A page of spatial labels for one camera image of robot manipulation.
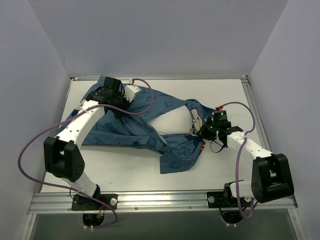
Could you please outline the blue cartoon pillowcase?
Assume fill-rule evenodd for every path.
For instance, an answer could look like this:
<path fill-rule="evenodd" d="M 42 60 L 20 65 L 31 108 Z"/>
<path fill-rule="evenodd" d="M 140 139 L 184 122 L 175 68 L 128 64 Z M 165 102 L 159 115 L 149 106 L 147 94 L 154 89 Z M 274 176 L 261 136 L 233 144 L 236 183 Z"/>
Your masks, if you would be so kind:
<path fill-rule="evenodd" d="M 126 114 L 116 118 L 109 111 L 93 126 L 83 141 L 84 145 L 107 145 L 148 149 L 160 154 L 161 174 L 179 173 L 190 170 L 205 148 L 205 141 L 193 134 L 159 135 L 148 124 L 150 120 L 176 108 L 186 106 L 196 109 L 202 119 L 208 118 L 213 109 L 196 99 L 179 99 L 158 90 L 142 87 Z"/>

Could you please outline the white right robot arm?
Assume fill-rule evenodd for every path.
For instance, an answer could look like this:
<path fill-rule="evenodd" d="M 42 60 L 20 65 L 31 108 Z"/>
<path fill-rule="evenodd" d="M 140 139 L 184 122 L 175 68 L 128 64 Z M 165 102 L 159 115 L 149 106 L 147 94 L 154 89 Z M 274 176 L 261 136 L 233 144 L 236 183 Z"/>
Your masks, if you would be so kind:
<path fill-rule="evenodd" d="M 222 193 L 223 203 L 234 206 L 240 200 L 255 199 L 259 203 L 271 202 L 294 194 L 294 184 L 288 158 L 275 154 L 249 139 L 238 126 L 232 126 L 225 110 L 216 110 L 205 121 L 197 135 L 209 141 L 220 141 L 222 148 L 237 152 L 252 164 L 251 179 L 226 183 Z"/>

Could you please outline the white pillow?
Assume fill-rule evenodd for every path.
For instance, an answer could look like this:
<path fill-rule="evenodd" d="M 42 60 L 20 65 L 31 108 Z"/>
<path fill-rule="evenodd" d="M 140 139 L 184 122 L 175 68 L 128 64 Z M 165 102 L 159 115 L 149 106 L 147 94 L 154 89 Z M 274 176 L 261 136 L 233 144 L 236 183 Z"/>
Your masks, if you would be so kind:
<path fill-rule="evenodd" d="M 202 126 L 202 118 L 196 109 L 185 105 L 151 119 L 151 125 L 159 135 L 193 134 Z"/>

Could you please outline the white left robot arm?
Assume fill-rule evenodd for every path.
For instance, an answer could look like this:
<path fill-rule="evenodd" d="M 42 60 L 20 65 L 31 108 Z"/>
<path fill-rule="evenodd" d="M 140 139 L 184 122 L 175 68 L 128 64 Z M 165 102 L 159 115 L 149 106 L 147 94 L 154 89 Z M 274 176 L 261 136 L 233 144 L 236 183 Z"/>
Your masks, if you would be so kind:
<path fill-rule="evenodd" d="M 106 77 L 102 86 L 82 100 L 75 118 L 56 137 L 48 137 L 44 141 L 45 170 L 84 193 L 82 202 L 90 210 L 100 206 L 101 197 L 95 193 L 98 186 L 85 173 L 80 147 L 107 111 L 122 116 L 139 92 L 140 88 L 135 85 L 122 86 L 120 80 Z"/>

